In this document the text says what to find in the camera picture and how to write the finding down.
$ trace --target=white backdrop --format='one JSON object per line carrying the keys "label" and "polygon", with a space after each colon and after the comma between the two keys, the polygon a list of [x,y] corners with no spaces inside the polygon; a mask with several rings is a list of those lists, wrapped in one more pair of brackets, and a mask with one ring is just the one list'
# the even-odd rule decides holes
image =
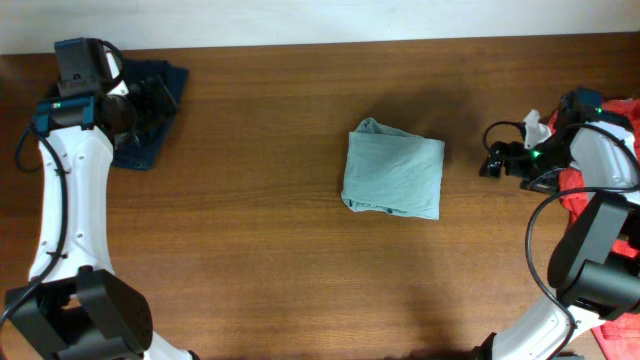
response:
{"label": "white backdrop", "polygon": [[0,53],[640,30],[640,0],[0,0]]}

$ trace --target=red fabric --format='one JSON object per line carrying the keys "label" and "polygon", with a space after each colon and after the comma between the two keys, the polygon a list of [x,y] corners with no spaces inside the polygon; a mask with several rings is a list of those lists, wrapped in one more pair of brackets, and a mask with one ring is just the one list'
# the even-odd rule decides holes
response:
{"label": "red fabric", "polygon": [[[604,110],[629,117],[636,137],[636,156],[640,155],[640,99],[609,101],[602,107]],[[551,118],[549,125],[552,125],[555,120],[556,114]],[[567,169],[560,173],[559,182],[560,190],[584,186],[582,175],[575,169]],[[569,195],[564,197],[561,202],[569,210],[571,223],[573,223],[587,206],[587,194]],[[613,251],[629,257],[638,255],[637,250],[632,249],[626,242],[620,240],[616,241]],[[616,321],[609,321],[601,327],[593,329],[593,334],[607,359],[631,360],[640,358],[640,315],[625,314]]]}

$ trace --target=brown wooden tabletop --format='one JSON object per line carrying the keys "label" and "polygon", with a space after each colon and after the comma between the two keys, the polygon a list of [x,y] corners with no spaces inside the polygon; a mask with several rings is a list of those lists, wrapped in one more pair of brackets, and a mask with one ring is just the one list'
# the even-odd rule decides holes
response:
{"label": "brown wooden tabletop", "polygon": [[[640,90],[638,34],[125,55],[191,74],[155,168],[111,169],[111,259],[146,296],[155,329],[203,360],[381,359],[470,349],[510,326],[541,296],[523,236],[545,196],[478,177],[483,129],[549,114],[578,85]],[[3,56],[0,71],[4,294],[25,285],[42,201],[42,175],[20,173],[13,154],[57,65]],[[369,116],[445,141],[439,221],[342,203],[348,132]],[[538,221],[543,274],[567,219],[554,205]],[[2,344],[10,359],[37,358],[11,325]],[[568,348],[603,359],[590,333]]]}

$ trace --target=light blue cloth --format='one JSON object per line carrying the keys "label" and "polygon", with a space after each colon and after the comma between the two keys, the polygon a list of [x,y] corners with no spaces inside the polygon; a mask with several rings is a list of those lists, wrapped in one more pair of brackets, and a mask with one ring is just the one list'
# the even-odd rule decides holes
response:
{"label": "light blue cloth", "polygon": [[363,120],[349,133],[342,200],[353,211],[440,217],[444,142]]}

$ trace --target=wood grain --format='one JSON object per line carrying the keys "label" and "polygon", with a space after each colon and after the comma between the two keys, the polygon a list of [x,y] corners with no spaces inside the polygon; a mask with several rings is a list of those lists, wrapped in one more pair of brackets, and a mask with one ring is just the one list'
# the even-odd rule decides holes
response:
{"label": "wood grain", "polygon": [[[541,296],[523,235],[544,196],[477,176],[482,130],[549,113],[578,85],[632,96],[639,44],[617,34],[127,52],[191,76],[155,169],[111,170],[113,265],[146,296],[156,330],[202,359],[470,349]],[[24,285],[40,224],[41,175],[18,172],[13,151],[57,69],[52,55],[26,55],[0,57],[0,71],[4,292]],[[439,221],[341,202],[347,134],[368,116],[446,142]],[[560,206],[539,220],[543,273],[566,224]],[[2,343],[10,359],[37,358],[12,326]],[[590,334],[569,348],[603,358]]]}

